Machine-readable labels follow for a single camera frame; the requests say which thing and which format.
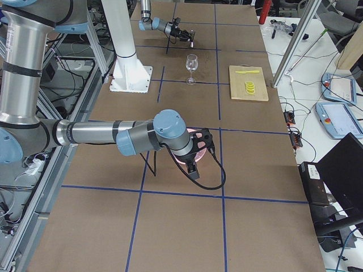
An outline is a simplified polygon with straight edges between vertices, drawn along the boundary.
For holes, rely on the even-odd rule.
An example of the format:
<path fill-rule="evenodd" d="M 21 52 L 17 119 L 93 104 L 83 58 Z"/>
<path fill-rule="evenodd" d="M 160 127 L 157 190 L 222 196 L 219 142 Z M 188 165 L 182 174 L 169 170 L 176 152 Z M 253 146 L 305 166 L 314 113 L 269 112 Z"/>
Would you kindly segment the pink bowl of ice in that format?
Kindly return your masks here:
<path fill-rule="evenodd" d="M 190 128 L 187 128 L 188 132 L 189 133 L 194 133 L 196 132 L 197 130 L 195 129 L 190 129 Z M 201 138 L 202 137 L 202 134 L 201 133 L 196 133 L 196 137 L 197 138 Z M 203 142 L 199 142 L 198 143 L 198 148 L 201 149 L 203 146 L 205 146 L 205 144 Z M 196 156 L 195 156 L 195 162 L 198 162 L 199 160 L 202 159 L 202 157 L 205 155 L 206 153 L 206 148 L 203 148 L 201 149 L 200 151 L 197 152 Z M 175 157 L 176 161 L 179 163 L 179 164 L 182 164 L 182 165 L 185 165 L 185 162 L 179 160 L 178 158 L 176 158 L 176 156 L 173 154 L 173 156 Z"/>

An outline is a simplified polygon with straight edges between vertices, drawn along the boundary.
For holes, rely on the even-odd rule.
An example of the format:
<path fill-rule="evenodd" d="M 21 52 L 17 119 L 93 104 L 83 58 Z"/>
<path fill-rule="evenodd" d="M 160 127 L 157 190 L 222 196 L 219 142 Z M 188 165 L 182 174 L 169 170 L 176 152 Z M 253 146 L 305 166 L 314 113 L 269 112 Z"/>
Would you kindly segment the clear wine glass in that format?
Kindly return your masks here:
<path fill-rule="evenodd" d="M 196 83 L 195 78 L 193 77 L 193 72 L 198 68 L 198 57 L 195 54 L 187 55 L 187 59 L 185 62 L 185 67 L 189 71 L 189 78 L 186 80 L 188 85 L 194 85 Z"/>

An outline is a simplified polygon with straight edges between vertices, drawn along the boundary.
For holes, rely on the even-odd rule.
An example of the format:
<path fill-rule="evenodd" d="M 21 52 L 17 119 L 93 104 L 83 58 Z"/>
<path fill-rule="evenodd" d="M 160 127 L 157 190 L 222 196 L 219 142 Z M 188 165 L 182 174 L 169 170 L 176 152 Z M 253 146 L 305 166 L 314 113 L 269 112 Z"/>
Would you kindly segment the yellow plastic knife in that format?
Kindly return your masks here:
<path fill-rule="evenodd" d="M 260 70 L 237 70 L 235 71 L 237 74 L 258 74 Z"/>

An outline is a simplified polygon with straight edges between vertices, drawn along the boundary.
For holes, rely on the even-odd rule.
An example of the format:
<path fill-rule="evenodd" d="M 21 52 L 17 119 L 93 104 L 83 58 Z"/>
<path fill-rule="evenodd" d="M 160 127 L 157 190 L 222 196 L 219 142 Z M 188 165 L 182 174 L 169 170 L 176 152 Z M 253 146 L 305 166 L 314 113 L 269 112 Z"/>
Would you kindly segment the bamboo cutting board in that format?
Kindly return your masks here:
<path fill-rule="evenodd" d="M 230 98 L 232 100 L 268 101 L 263 69 L 254 66 L 229 66 Z"/>

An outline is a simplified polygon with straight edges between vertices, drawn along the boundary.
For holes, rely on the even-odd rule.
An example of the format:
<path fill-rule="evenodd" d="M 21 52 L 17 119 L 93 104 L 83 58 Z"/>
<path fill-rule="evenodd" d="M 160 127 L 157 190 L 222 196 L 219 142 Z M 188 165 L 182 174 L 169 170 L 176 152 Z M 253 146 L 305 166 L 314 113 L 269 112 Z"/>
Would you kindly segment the lemon slices stack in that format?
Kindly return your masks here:
<path fill-rule="evenodd" d="M 245 85 L 245 90 L 246 90 L 247 94 L 249 94 L 249 95 L 254 95 L 255 94 L 255 84 L 254 84 L 254 82 L 246 81 L 244 83 L 244 85 Z"/>

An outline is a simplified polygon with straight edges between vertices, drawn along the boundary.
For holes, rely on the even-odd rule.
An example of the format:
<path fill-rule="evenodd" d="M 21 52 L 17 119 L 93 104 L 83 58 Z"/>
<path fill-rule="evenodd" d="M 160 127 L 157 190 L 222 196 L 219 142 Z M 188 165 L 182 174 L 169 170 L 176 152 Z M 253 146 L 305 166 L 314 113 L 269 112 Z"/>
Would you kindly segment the red fire extinguisher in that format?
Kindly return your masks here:
<path fill-rule="evenodd" d="M 259 17 L 259 24 L 262 25 L 266 21 L 266 17 L 268 16 L 268 13 L 270 11 L 272 1 L 271 0 L 264 0 L 262 10 Z"/>

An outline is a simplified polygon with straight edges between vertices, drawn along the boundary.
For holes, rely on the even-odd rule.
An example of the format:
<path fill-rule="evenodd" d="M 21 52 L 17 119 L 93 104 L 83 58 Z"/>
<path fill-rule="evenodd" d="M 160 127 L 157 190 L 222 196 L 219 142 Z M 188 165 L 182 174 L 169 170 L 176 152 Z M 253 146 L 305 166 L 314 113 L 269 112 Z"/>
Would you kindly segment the black computer box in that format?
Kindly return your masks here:
<path fill-rule="evenodd" d="M 298 169 L 320 246 L 341 248 L 351 226 L 362 228 L 362 143 L 348 133 L 320 161 Z"/>

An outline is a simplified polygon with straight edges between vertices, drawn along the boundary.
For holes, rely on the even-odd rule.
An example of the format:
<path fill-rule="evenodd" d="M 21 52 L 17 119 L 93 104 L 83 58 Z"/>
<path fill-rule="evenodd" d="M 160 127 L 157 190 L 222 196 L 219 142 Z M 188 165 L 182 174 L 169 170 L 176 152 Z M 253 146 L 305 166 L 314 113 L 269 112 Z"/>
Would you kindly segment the upper teach pendant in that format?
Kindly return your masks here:
<path fill-rule="evenodd" d="M 357 104 L 356 80 L 352 75 L 325 73 L 322 78 L 322 95 L 330 101 Z"/>

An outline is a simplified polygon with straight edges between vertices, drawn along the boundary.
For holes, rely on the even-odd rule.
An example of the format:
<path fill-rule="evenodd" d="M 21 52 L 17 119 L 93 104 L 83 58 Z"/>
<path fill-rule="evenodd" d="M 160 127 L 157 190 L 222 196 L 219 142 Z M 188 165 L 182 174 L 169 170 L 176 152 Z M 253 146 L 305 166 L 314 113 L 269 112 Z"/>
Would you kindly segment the teach pendant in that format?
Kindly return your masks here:
<path fill-rule="evenodd" d="M 357 104 L 356 80 L 352 75 L 325 73 L 322 78 L 322 95 L 330 101 Z"/>
<path fill-rule="evenodd" d="M 331 138 L 343 139 L 352 133 L 356 138 L 362 139 L 362 126 L 346 103 L 318 102 L 315 111 Z"/>

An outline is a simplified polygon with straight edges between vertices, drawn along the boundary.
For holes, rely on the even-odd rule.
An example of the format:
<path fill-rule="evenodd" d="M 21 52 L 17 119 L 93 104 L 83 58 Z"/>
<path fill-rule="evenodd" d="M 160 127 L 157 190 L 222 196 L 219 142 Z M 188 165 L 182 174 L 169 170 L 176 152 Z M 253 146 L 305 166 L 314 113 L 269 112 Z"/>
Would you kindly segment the lower teach pendant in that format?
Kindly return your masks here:
<path fill-rule="evenodd" d="M 318 102 L 315 111 L 331 138 L 343 139 L 352 133 L 356 138 L 362 139 L 362 126 L 346 103 Z"/>

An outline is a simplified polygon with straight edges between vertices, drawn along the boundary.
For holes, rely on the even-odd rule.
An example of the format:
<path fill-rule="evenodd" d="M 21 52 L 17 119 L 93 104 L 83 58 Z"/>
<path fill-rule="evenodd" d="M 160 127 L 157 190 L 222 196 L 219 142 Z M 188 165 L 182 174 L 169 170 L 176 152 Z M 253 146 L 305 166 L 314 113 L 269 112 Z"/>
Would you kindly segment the aluminium frame post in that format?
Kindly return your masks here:
<path fill-rule="evenodd" d="M 286 52 L 278 66 L 278 69 L 275 73 L 275 77 L 272 81 L 272 87 L 277 88 L 284 72 L 286 72 L 288 65 L 295 54 L 295 51 L 298 48 L 299 43 L 302 41 L 303 34 L 306 32 L 314 14 L 316 13 L 321 0 L 311 0 L 307 1 L 307 6 L 305 7 L 305 11 L 303 12 L 302 17 L 298 23 L 298 27 L 286 49 Z"/>

